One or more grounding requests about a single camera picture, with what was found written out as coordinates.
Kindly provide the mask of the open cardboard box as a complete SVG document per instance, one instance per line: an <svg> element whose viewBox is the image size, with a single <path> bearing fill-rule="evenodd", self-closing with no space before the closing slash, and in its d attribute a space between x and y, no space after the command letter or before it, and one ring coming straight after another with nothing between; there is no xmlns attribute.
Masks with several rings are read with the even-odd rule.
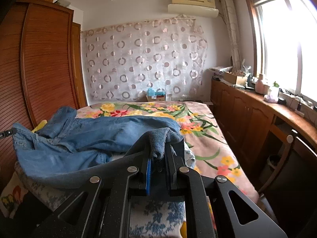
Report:
<svg viewBox="0 0 317 238"><path fill-rule="evenodd" d="M233 85L245 85L248 80L248 74L243 71L224 72L223 79Z"/></svg>

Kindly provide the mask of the circle patterned curtain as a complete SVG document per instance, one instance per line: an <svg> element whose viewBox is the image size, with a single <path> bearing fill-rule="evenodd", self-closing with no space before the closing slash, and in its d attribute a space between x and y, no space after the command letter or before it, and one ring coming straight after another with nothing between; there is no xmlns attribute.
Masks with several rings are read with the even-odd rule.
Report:
<svg viewBox="0 0 317 238"><path fill-rule="evenodd" d="M194 18L111 25L82 32L89 102L142 101L148 91L171 100L208 98L208 43Z"/></svg>

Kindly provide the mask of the blue denim jeans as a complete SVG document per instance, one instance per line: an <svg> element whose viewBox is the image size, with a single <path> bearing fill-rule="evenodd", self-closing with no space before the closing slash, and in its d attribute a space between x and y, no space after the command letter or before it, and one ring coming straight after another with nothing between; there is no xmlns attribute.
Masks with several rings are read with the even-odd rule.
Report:
<svg viewBox="0 0 317 238"><path fill-rule="evenodd" d="M24 174L56 189L76 189L89 177L104 178L114 154L145 152L153 161L163 159L165 146L184 156L180 126L166 117L144 115L77 118L64 106L40 130L31 132L19 123L13 127L13 147Z"/></svg>

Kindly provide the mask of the window with wooden frame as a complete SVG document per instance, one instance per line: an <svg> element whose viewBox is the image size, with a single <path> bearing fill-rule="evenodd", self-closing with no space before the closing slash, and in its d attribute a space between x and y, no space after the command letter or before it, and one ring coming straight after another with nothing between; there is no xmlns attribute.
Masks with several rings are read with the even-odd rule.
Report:
<svg viewBox="0 0 317 238"><path fill-rule="evenodd" d="M256 76L316 102L316 6L311 0L246 0Z"/></svg>

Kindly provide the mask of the wooden side cabinet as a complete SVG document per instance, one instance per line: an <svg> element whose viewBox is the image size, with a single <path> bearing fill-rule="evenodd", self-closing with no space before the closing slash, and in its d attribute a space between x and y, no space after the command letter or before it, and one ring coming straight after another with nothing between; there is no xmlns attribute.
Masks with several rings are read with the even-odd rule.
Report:
<svg viewBox="0 0 317 238"><path fill-rule="evenodd" d="M316 127L285 105L271 104L250 91L211 82L213 114L229 147L257 191L263 191L289 148L295 130L316 151Z"/></svg>

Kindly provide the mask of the floral bed quilt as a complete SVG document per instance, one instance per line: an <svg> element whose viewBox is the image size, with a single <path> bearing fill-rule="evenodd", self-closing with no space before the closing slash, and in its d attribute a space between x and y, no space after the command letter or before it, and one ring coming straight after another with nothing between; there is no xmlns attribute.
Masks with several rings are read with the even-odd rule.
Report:
<svg viewBox="0 0 317 238"><path fill-rule="evenodd" d="M78 118L127 117L143 115L174 119L196 158L195 169L203 176L227 177L253 202L259 194L243 172L214 115L198 102L106 102L81 108Z"/></svg>

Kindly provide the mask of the blue white floral blanket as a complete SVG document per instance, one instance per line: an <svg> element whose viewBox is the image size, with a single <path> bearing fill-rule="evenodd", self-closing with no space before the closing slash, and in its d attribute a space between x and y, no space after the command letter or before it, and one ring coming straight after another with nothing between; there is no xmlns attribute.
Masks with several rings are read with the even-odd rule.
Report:
<svg viewBox="0 0 317 238"><path fill-rule="evenodd" d="M39 184L27 177L20 164L14 165L25 188L51 211L57 209L73 190L58 190ZM130 237L181 237L180 229L185 217L183 202L163 202L145 197L135 198L131 203Z"/></svg>

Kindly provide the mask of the beige side curtain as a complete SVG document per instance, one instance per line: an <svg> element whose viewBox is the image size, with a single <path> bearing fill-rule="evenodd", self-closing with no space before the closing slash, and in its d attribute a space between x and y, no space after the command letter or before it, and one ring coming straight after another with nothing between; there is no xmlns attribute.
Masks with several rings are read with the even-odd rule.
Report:
<svg viewBox="0 0 317 238"><path fill-rule="evenodd" d="M236 9L233 0L220 0L225 17L227 31L230 39L233 70L241 69L241 58L239 51L239 27Z"/></svg>

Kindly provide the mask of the wall air conditioner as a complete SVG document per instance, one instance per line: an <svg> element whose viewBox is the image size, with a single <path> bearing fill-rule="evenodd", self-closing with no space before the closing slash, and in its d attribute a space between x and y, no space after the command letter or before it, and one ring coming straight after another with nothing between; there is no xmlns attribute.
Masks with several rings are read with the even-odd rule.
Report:
<svg viewBox="0 0 317 238"><path fill-rule="evenodd" d="M219 15L215 0L171 0L168 12L207 18L216 18Z"/></svg>

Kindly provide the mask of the pink bottle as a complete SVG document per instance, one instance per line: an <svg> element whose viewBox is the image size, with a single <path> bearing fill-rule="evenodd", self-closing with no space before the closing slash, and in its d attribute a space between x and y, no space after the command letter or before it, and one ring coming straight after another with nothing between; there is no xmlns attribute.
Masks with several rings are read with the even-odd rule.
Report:
<svg viewBox="0 0 317 238"><path fill-rule="evenodd" d="M259 77L255 83L255 92L260 95L264 95L263 74L259 74Z"/></svg>

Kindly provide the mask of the wooden wardrobe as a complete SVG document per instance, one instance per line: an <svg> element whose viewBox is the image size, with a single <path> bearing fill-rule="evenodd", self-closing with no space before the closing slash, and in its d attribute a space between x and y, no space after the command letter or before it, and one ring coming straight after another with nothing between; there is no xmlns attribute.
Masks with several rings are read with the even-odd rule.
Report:
<svg viewBox="0 0 317 238"><path fill-rule="evenodd" d="M86 106L81 30L53 0L1 0L1 131Z"/></svg>

